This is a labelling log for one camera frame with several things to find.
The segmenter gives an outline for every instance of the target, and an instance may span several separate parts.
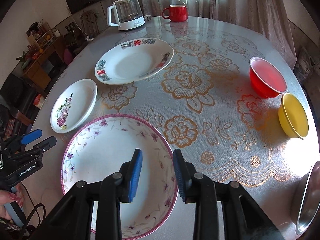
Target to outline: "electric kettle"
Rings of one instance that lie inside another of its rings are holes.
[[[111,11],[115,15],[116,23],[111,22]],[[107,10],[107,23],[126,31],[144,25],[144,18],[138,0],[118,0]]]

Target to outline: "stainless steel bowl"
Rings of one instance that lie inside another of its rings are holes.
[[[313,221],[320,205],[320,161],[303,176],[294,194],[290,216],[301,235]]]

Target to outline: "screw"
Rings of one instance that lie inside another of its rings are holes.
[[[203,178],[203,174],[200,172],[197,172],[193,175],[196,179],[202,179]]]
[[[233,188],[237,188],[239,187],[239,183],[233,180],[232,182],[230,182],[230,186]]]
[[[77,187],[84,187],[85,185],[85,181],[84,180],[79,180],[77,183],[76,183]]]
[[[114,179],[120,179],[122,177],[122,174],[120,172],[115,172],[114,174],[112,174],[112,177]]]

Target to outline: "yellow bowl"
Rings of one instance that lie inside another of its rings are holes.
[[[294,95],[290,93],[282,95],[278,115],[281,127],[287,136],[306,138],[309,132],[308,118],[303,106]]]

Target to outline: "power plug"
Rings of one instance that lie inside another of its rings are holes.
[[[86,36],[85,40],[86,40],[86,41],[93,41],[93,37],[90,39],[89,36]]]

